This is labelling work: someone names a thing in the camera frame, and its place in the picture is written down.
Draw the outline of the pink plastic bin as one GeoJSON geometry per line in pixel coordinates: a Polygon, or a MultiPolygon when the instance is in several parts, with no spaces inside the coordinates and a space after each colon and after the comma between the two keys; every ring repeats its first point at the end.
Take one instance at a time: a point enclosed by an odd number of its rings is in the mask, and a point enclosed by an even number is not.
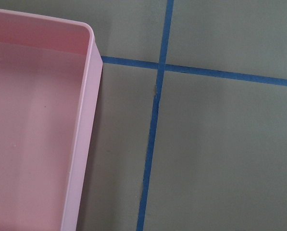
{"type": "Polygon", "coordinates": [[[102,73],[83,22],[0,9],[0,231],[74,231],[102,73]]]}

